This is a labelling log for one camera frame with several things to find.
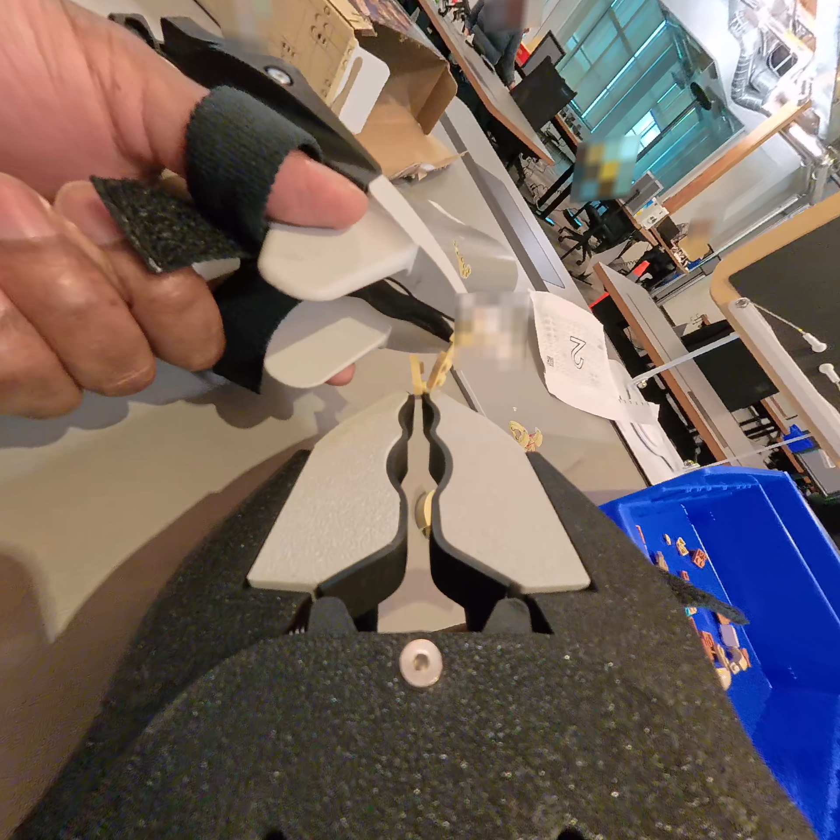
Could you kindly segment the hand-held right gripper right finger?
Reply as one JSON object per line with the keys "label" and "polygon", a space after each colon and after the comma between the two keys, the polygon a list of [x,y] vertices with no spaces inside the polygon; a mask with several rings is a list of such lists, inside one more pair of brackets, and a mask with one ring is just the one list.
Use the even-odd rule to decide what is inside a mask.
{"label": "hand-held right gripper right finger", "polygon": [[497,604],[582,592],[591,576],[529,454],[487,417],[445,394],[423,396],[429,563],[436,587],[484,630]]}

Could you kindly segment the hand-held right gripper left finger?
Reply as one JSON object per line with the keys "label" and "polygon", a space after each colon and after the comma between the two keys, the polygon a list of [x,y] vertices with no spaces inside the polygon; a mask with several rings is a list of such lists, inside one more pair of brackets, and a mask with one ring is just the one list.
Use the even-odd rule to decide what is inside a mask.
{"label": "hand-held right gripper left finger", "polygon": [[403,488],[416,398],[394,392],[343,420],[311,449],[247,573],[254,590],[339,600],[362,632],[404,582]]}

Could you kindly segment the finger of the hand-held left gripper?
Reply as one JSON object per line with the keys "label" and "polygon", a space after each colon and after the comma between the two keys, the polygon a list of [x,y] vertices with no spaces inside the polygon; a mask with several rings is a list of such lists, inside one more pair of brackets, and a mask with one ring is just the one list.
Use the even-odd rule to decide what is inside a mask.
{"label": "finger of the hand-held left gripper", "polygon": [[366,246],[366,285],[401,282],[421,301],[455,315],[464,282],[443,246],[404,195],[385,177],[369,184],[370,242]]}
{"label": "finger of the hand-held left gripper", "polygon": [[402,282],[392,277],[358,289],[356,298],[381,315],[410,323],[442,341],[449,342],[454,337],[453,318],[421,301]]}

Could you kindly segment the tan curved brick plate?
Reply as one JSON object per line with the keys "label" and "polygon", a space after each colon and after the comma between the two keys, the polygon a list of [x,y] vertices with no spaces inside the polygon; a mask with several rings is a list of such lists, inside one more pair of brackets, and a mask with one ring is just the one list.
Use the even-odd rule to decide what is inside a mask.
{"label": "tan curved brick plate", "polygon": [[451,371],[453,362],[455,360],[456,342],[455,337],[450,340],[446,350],[441,351],[432,366],[430,373],[425,381],[425,393],[430,394],[436,389],[443,386],[447,379],[448,373]]}
{"label": "tan curved brick plate", "polygon": [[[415,396],[422,397],[426,393],[424,363],[421,362],[419,357],[414,354],[410,355],[409,362],[411,367],[413,393]],[[423,490],[416,498],[414,504],[415,524],[425,539],[431,539],[434,494],[434,489]]]}

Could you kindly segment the pile of small toy bricks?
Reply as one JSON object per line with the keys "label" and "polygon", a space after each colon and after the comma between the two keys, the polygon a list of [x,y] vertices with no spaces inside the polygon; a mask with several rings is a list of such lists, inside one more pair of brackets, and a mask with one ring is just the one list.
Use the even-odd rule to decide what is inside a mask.
{"label": "pile of small toy bricks", "polygon": [[668,534],[662,535],[658,542],[647,541],[639,525],[635,526],[635,532],[648,561],[667,584],[698,636],[721,687],[730,690],[735,678],[752,666],[744,631],[749,619],[730,603],[707,551]]}

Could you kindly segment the blue plastic bin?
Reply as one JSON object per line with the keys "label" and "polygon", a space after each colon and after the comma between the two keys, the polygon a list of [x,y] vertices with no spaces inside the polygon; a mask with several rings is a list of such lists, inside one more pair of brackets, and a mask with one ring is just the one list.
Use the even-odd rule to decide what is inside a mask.
{"label": "blue plastic bin", "polygon": [[707,551],[749,619],[752,666],[728,697],[815,834],[839,838],[838,550],[793,480],[709,467],[601,509],[643,553],[636,525],[647,541],[668,534]]}

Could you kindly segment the grey desk panel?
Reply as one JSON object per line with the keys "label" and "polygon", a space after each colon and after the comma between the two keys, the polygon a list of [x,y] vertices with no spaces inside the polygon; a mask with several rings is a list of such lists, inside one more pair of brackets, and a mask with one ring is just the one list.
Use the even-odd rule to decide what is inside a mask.
{"label": "grey desk panel", "polygon": [[462,162],[476,182],[531,287],[582,302],[581,294],[553,243],[515,186],[473,113],[461,100],[454,99],[439,122],[455,150],[462,153]]}

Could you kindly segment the wooden edged office desk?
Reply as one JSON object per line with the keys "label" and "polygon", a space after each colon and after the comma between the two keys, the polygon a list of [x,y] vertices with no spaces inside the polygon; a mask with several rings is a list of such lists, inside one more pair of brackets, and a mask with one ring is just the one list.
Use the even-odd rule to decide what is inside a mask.
{"label": "wooden edged office desk", "polygon": [[488,112],[515,135],[533,156],[539,157],[546,165],[553,165],[550,150],[542,142],[539,132],[525,118],[497,73],[485,64],[472,47],[467,45],[466,37],[438,12],[434,2],[419,1],[418,3],[429,16],[432,26],[445,42],[448,52],[454,56],[470,86],[476,91]]}
{"label": "wooden edged office desk", "polygon": [[751,441],[648,293],[601,262],[594,265],[594,273],[715,460],[761,467],[761,457]]}

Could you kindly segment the grey desk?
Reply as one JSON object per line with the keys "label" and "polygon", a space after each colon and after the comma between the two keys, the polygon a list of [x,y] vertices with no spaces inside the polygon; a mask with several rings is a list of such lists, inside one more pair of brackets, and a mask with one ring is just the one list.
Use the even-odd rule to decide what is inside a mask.
{"label": "grey desk", "polygon": [[[434,136],[456,151],[440,122]],[[449,207],[481,195],[460,156],[414,186]],[[426,371],[425,339],[395,325],[392,342],[358,363],[345,387],[263,395],[211,374],[161,364],[136,398],[86,395],[55,421],[2,418],[2,619],[8,638],[45,644],[90,622],[94,639],[130,634],[181,557],[287,458],[338,422],[409,392],[408,352]],[[427,541],[412,524],[401,587],[381,606],[382,631],[433,631],[464,614],[435,588]]]}

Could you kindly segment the person's left hand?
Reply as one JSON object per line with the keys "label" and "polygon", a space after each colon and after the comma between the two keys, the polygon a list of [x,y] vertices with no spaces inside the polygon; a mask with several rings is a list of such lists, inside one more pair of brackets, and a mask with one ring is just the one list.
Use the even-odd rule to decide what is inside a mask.
{"label": "person's left hand", "polygon": [[148,271],[90,182],[184,175],[207,90],[72,2],[2,2],[1,408],[59,417],[211,369],[224,326],[192,268]]}

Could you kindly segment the white card insert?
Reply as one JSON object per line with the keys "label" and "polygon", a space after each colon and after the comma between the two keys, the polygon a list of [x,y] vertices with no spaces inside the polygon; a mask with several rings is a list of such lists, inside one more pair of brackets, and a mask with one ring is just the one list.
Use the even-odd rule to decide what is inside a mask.
{"label": "white card insert", "polygon": [[381,58],[359,45],[353,49],[330,103],[331,111],[353,135],[364,129],[390,76],[391,69]]}

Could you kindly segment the open cardboard box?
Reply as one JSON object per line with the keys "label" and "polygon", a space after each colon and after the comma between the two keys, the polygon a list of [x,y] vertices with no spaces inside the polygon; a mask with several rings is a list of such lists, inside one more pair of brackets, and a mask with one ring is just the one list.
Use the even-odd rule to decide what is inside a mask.
{"label": "open cardboard box", "polygon": [[354,137],[392,180],[422,179],[455,157],[432,134],[455,98],[447,60],[399,2],[202,1],[223,35],[298,70],[331,110],[350,55],[361,46],[391,69],[364,129]]}

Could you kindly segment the white printed paper sheet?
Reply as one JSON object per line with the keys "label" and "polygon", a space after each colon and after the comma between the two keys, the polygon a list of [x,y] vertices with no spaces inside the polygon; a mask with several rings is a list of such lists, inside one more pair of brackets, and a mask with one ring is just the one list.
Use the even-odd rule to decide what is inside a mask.
{"label": "white printed paper sheet", "polygon": [[550,292],[530,294],[543,379],[552,396],[616,423],[655,425],[658,406],[640,395],[622,363],[607,351],[602,324]]}

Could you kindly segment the wood edged black table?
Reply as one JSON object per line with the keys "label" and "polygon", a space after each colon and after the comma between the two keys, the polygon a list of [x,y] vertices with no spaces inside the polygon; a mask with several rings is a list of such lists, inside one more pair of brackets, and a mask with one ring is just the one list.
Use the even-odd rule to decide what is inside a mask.
{"label": "wood edged black table", "polygon": [[727,255],[712,274],[710,294],[837,466],[839,195]]}

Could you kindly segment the silver ceiling duct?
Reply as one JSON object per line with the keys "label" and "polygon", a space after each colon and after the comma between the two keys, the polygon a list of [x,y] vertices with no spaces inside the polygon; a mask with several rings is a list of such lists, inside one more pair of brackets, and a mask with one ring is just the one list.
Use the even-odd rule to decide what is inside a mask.
{"label": "silver ceiling duct", "polygon": [[770,117],[812,93],[815,21],[801,2],[730,1],[728,32],[738,43],[734,104]]}

